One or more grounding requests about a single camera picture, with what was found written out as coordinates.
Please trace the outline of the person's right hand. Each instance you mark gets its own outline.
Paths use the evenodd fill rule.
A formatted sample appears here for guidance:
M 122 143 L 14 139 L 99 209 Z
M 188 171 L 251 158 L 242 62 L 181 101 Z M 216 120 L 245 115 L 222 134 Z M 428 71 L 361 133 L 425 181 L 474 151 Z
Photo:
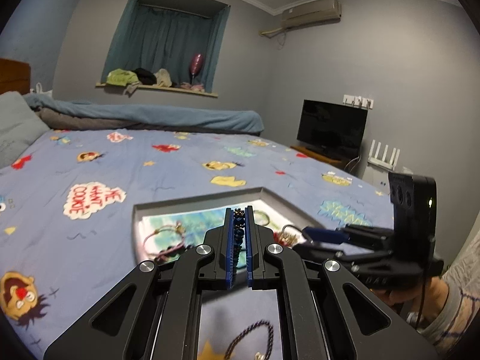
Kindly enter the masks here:
M 448 300 L 449 287 L 439 277 L 433 277 L 404 291 L 372 289 L 372 292 L 388 306 L 411 302 L 411 311 L 418 312 L 431 323 L 443 310 Z

